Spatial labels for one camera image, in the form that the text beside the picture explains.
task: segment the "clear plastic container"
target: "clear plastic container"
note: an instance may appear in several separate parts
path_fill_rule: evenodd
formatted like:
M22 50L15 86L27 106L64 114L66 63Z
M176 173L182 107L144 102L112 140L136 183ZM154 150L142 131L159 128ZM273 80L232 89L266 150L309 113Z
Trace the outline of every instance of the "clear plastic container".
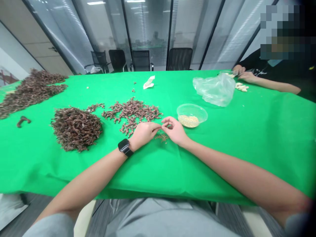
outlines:
M177 108L178 121L186 127L197 127L207 120L207 112L195 104L182 104Z
M233 73L233 71L229 71L229 70L220 71L220 73L225 73L225 74L227 74L228 76L230 76L231 78L234 78L235 76L237 76L237 75L235 75L235 74Z

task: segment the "watch face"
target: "watch face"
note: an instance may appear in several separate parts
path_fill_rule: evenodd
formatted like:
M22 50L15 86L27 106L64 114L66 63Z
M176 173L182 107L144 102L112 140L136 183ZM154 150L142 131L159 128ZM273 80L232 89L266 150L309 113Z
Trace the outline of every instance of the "watch face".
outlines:
M120 151L125 151L129 146L129 141L125 138L118 144L118 149Z

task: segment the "floor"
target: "floor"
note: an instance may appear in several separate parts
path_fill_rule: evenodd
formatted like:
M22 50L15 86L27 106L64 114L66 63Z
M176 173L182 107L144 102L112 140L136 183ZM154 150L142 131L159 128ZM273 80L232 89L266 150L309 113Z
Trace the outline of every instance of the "floor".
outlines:
M52 200L52 197L43 195L26 194L25 196L29 207L0 231L0 237L22 237L42 210ZM92 211L86 237L104 237L106 226L112 214L113 211L109 200L97 200ZM255 226L255 229L249 227L248 217L250 216L250 219L253 221L256 219L254 215L257 215L256 218L260 218L261 221L265 222L268 232L260 226ZM240 208L238 205L219 203L217 216L224 226L243 237L285 236L283 229L262 208L253 207L251 211L245 211L244 207Z

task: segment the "hand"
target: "hand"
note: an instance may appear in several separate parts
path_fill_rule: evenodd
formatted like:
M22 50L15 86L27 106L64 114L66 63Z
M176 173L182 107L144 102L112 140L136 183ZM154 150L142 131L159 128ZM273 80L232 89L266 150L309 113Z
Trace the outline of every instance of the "hand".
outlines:
M186 142L190 141L190 138L185 133L182 124L175 118L169 116L164 118L161 122L164 123L161 126L161 129L167 133L174 143L179 146L184 146Z
M236 65L234 68L233 68L233 74L234 75L240 75L241 73L245 72L246 71L246 68L245 67L242 67L241 65Z
M130 149L136 151L154 138L161 125L153 122L139 123L133 136L129 139Z
M238 80L244 80L245 82L255 84L260 78L256 77L252 72L243 72L239 75Z

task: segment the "office chair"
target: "office chair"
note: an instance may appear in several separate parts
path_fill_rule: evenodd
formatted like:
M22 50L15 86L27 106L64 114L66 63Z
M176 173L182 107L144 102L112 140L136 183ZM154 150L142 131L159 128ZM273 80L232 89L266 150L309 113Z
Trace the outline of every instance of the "office chair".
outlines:
M167 71L190 70L192 54L191 48L170 49Z
M149 60L149 50L133 50L132 51L133 63L129 65L132 71L132 65L134 71L151 71L154 70L154 64Z
M87 67L94 65L94 66L102 68L103 73L109 73L108 65L110 63L106 61L105 51L104 52L91 51L91 54L92 54L93 64L86 65L84 69L86 70Z
M112 63L112 67L114 69L111 73L116 72L128 72L125 53L121 49L111 49L109 50L110 60Z

